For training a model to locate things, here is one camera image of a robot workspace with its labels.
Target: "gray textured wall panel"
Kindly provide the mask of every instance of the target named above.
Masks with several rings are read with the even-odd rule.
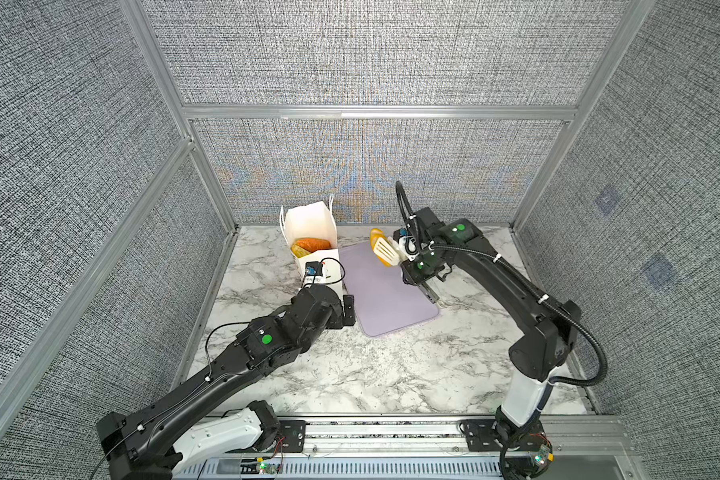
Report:
[[[0,479],[87,478],[96,421],[167,393],[225,236],[188,158],[0,441]]]
[[[184,101],[575,104],[627,0],[145,0]]]
[[[178,138],[116,1],[0,2],[0,383]]]
[[[720,478],[720,2],[658,2],[520,238],[652,478]]]
[[[336,196],[339,222],[397,223],[394,182],[443,219],[508,224],[554,120],[196,120],[239,220]]]

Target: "wire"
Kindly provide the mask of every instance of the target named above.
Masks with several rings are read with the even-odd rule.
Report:
[[[338,260],[336,260],[336,259],[333,258],[332,256],[327,256],[326,258],[320,260],[320,263],[322,264],[322,263],[325,262],[326,260],[333,260],[334,262],[336,262],[336,263],[338,264],[338,267],[342,270],[342,278],[336,280],[336,282],[323,283],[323,285],[333,285],[334,283],[339,283],[339,282],[341,282],[342,280],[344,280],[344,277],[347,275],[347,271],[344,270],[344,265],[342,265],[341,262],[339,262]],[[312,278],[312,284],[313,284],[313,285],[315,284],[315,277]]]
[[[282,443],[282,441],[285,439],[286,439],[286,437],[280,437],[277,439],[277,443],[275,444],[275,449],[272,450],[272,454],[269,456],[269,458],[267,460],[272,460],[275,457],[275,455],[277,455],[277,449],[280,446],[280,444]]]
[[[408,241],[405,242],[405,251],[409,255],[419,255],[421,253],[421,242],[419,241],[419,229],[418,229],[418,217],[413,215],[413,209],[411,204],[408,202],[408,196],[405,194],[405,188],[399,181],[394,182],[394,192],[398,198],[398,207],[400,208],[400,215],[403,217],[405,228],[408,234],[413,237],[413,248],[414,251],[408,250]]]
[[[542,435],[542,434],[540,434],[540,433],[531,433],[530,436],[539,437],[539,438],[541,438],[542,440],[544,440],[544,441],[547,443],[548,446],[552,446],[552,442],[550,442],[547,437],[545,437],[544,435]]]
[[[195,392],[197,392],[197,390],[198,390],[199,388],[201,388],[203,385],[204,385],[204,384],[202,384],[202,383],[199,384],[197,387],[195,387],[194,390],[192,390],[192,392],[189,393],[189,395],[185,396],[184,398],[182,398],[182,399],[179,400],[178,402],[174,403],[172,406],[166,408],[166,409],[163,410],[162,412],[158,413],[157,415],[154,415],[152,418],[150,418],[150,419],[147,420],[146,422],[141,423],[141,425],[142,425],[142,426],[146,426],[146,425],[152,423],[155,418],[163,415],[163,413],[171,410],[173,407],[179,405],[179,404],[182,403],[184,400],[186,400],[187,398],[189,398],[190,396],[192,396],[192,394],[195,393]],[[92,478],[94,477],[94,475],[96,475],[96,472],[99,470],[99,467],[101,466],[102,463],[104,463],[104,460],[106,460],[106,457],[110,456],[110,455],[112,454],[112,452],[114,452],[117,447],[119,447],[120,445],[122,445],[125,440],[127,440],[128,438],[130,438],[133,434],[135,434],[135,433],[138,432],[138,431],[139,431],[138,429],[133,430],[131,433],[129,433],[128,435],[124,436],[118,443],[116,443],[114,447],[110,448],[110,450],[109,450],[107,453],[105,453],[104,456],[101,458],[101,460],[99,460],[99,462],[96,464],[96,467],[95,467],[94,470],[90,473],[90,476],[88,477],[88,480],[92,480]]]
[[[329,455],[333,455],[334,453],[338,452],[338,450],[339,450],[341,447],[343,447],[345,443],[346,443],[346,442],[341,442],[341,443],[339,443],[338,446],[336,446],[336,448],[334,448],[333,450],[331,450],[330,452],[328,452],[328,453],[325,454],[325,455],[317,456],[317,455],[314,455],[314,454],[311,454],[311,453],[304,453],[304,452],[302,452],[302,455],[306,456],[306,457],[307,457],[307,460],[311,460],[311,459],[313,459],[313,458],[325,458],[325,457],[327,457],[327,456],[329,456]]]
[[[125,440],[128,439],[128,437],[132,436],[136,432],[138,432],[138,430],[133,430],[131,433],[124,436],[118,443],[116,443],[114,447],[110,448],[110,450],[107,453],[105,453],[104,456],[101,458],[101,460],[99,460],[99,462],[96,464],[96,466],[94,467],[94,470],[90,473],[88,480],[93,480],[94,475],[96,475],[96,472],[99,471],[99,467],[101,466],[102,463],[104,463],[104,460],[106,460],[106,457],[110,456],[117,447],[119,447]]]
[[[231,410],[226,410],[224,413],[221,414],[221,417],[219,417],[219,418],[226,417],[226,414],[229,412],[239,412],[239,411],[240,411],[239,408],[232,408]]]
[[[200,473],[197,474],[197,480],[200,480],[200,476],[202,475],[202,471],[206,469],[206,464],[208,463],[208,458],[202,463],[202,466],[200,467]]]
[[[211,355],[208,353],[208,340],[211,340],[211,335],[218,329],[220,329],[223,326],[230,326],[230,325],[248,325],[250,322],[231,322],[231,323],[224,323],[223,325],[219,325],[215,329],[211,331],[211,333],[208,334],[208,337],[206,338],[206,359],[208,360],[208,378],[211,378]]]
[[[539,398],[536,409],[532,414],[530,414],[528,421],[524,423],[522,427],[519,427],[518,430],[515,431],[515,433],[511,437],[509,437],[507,441],[501,446],[501,452],[499,453],[499,471],[501,473],[501,477],[504,478],[504,480],[512,480],[512,478],[509,476],[509,470],[507,470],[507,466],[504,464],[507,457],[507,450],[509,450],[511,446],[514,446],[514,444],[516,444],[523,436],[525,436],[528,433],[528,430],[530,430],[530,428],[532,427],[532,425],[539,419],[539,417],[541,416],[541,411],[544,410],[547,405],[547,400],[549,400],[550,398],[552,388],[552,385],[547,384],[547,386],[544,388],[544,392],[541,394],[541,398]]]
[[[216,379],[216,380],[225,379],[225,378],[227,378],[228,376],[240,376],[240,375],[241,375],[241,373],[228,372],[228,373],[224,373],[224,374],[220,375],[219,378]],[[168,412],[169,410],[171,410],[171,409],[173,409],[173,408],[175,408],[175,407],[181,408],[181,407],[182,407],[181,403],[184,403],[184,401],[187,400],[188,398],[190,398],[195,392],[197,392],[198,389],[200,389],[201,387],[205,387],[205,389],[202,390],[202,391],[204,392],[205,390],[209,389],[209,388],[211,387],[211,385],[213,385],[213,382],[211,382],[211,383],[204,382],[204,383],[199,384],[199,385],[198,385],[197,387],[195,387],[195,389],[192,390],[192,392],[190,392],[187,396],[185,396],[184,398],[182,398],[182,399],[179,400],[178,402],[174,403],[173,406],[166,408],[165,410],[163,410],[162,412],[158,413],[157,415],[154,415],[152,418],[150,418],[149,420],[147,420],[146,422],[144,422],[144,425],[146,425],[147,423],[152,422],[155,418],[163,415],[163,413],[166,413],[166,412]],[[165,421],[165,419],[162,418],[162,419],[157,423],[157,425],[155,425],[155,428],[158,428],[158,427],[162,426],[164,421]],[[147,439],[147,441],[146,441],[146,448],[148,448],[148,447],[150,446],[150,443],[151,443],[151,442],[152,442],[152,436],[150,436],[149,439]]]
[[[606,374],[608,373],[608,359],[605,355],[605,351],[603,351],[603,347],[600,346],[600,343],[595,339],[594,335],[590,333],[583,325],[578,323],[576,320],[570,318],[570,315],[568,315],[567,312],[562,311],[561,309],[557,308],[555,305],[553,305],[548,300],[544,299],[542,300],[544,294],[539,294],[540,290],[530,282],[523,274],[518,272],[509,262],[507,262],[503,257],[499,257],[498,259],[495,256],[492,256],[490,254],[487,254],[485,252],[481,252],[480,250],[472,250],[471,248],[464,248],[462,246],[456,246],[456,245],[443,245],[443,244],[433,244],[432,250],[451,250],[454,252],[461,252],[463,254],[472,254],[472,255],[479,255],[479,256],[486,256],[487,258],[491,259],[497,264],[500,264],[503,268],[505,268],[512,276],[517,278],[520,283],[525,286],[526,290],[528,290],[531,295],[533,295],[536,300],[538,300],[541,304],[546,306],[548,309],[555,312],[560,318],[571,324],[576,330],[581,333],[581,335],[588,341],[590,345],[592,345],[593,350],[595,350],[595,355],[597,355],[597,373],[594,377],[590,379],[572,379],[570,377],[566,376],[553,376],[550,377],[547,381],[550,384],[555,383],[568,383],[570,385],[575,386],[595,386],[598,383],[602,382],[605,378]]]
[[[277,472],[282,472],[282,466],[286,464],[286,448],[280,448],[280,465],[277,467]]]

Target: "vent grille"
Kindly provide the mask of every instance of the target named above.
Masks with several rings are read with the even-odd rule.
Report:
[[[207,478],[271,478],[271,475],[224,475],[230,471],[219,463],[240,460],[212,458],[202,470],[202,464],[185,468],[175,475],[176,480]],[[279,464],[279,458],[270,461]],[[496,478],[500,477],[496,457],[465,458],[286,458],[278,478]]]

